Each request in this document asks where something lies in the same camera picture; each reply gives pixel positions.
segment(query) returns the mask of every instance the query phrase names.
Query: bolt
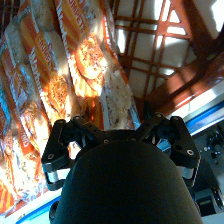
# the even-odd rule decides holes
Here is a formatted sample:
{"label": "bolt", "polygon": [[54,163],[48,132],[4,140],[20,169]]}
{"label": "bolt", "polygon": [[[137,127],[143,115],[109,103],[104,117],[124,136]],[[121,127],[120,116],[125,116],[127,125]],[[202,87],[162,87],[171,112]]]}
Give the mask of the bolt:
{"label": "bolt", "polygon": [[47,158],[48,159],[53,159],[54,158],[54,154],[49,154]]}
{"label": "bolt", "polygon": [[193,156],[194,152],[192,150],[187,150],[187,154],[190,155],[190,156]]}

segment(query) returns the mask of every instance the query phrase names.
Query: packaged food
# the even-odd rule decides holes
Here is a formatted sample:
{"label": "packaged food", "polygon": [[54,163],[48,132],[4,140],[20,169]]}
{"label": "packaged food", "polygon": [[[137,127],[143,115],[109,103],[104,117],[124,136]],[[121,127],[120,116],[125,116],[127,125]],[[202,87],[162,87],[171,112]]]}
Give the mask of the packaged food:
{"label": "packaged food", "polygon": [[39,95],[51,124],[54,124],[58,119],[70,120],[80,111],[49,2],[24,1],[18,12],[18,23]]}
{"label": "packaged food", "polygon": [[[5,117],[4,129],[1,130],[1,150],[6,167],[5,173],[7,173],[7,178],[0,179],[4,188],[7,186],[4,181],[6,179],[9,185],[12,185],[11,189],[15,192],[15,197],[13,197],[15,203],[20,200],[33,200],[40,193],[40,186],[42,188],[43,172],[41,170],[40,154],[30,144],[23,129],[1,61],[0,108]],[[13,195],[10,188],[7,187],[5,190]]]}
{"label": "packaged food", "polygon": [[20,120],[31,144],[42,155],[50,133],[49,120],[25,52],[17,17],[5,30],[2,48],[1,59]]}
{"label": "packaged food", "polygon": [[115,52],[113,19],[103,0],[55,0],[81,114],[101,129],[140,125]]}

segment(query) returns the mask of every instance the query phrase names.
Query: snack bag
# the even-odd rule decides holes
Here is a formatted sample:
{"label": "snack bag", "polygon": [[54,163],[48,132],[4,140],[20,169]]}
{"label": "snack bag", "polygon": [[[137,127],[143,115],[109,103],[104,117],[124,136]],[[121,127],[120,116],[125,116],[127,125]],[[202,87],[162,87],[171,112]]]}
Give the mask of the snack bag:
{"label": "snack bag", "polygon": [[11,119],[9,116],[8,106],[6,103],[1,103],[0,106],[0,219],[6,212],[13,208],[18,200],[14,190],[12,175],[6,164],[4,152],[2,149],[2,141],[10,125]]}
{"label": "snack bag", "polygon": [[2,46],[4,49],[1,51],[1,58],[20,120],[31,144],[42,155],[50,133],[49,121],[38,93],[16,17],[6,28]]}
{"label": "snack bag", "polygon": [[0,106],[9,120],[1,136],[1,148],[10,176],[9,182],[13,185],[18,199],[29,201],[39,193],[40,180],[43,179],[40,154],[30,144],[23,129],[1,61],[0,94]]}
{"label": "snack bag", "polygon": [[47,0],[26,0],[18,12],[26,53],[51,124],[79,114],[66,53]]}
{"label": "snack bag", "polygon": [[132,92],[114,51],[109,7],[101,0],[55,4],[81,114],[101,129],[138,128]]}

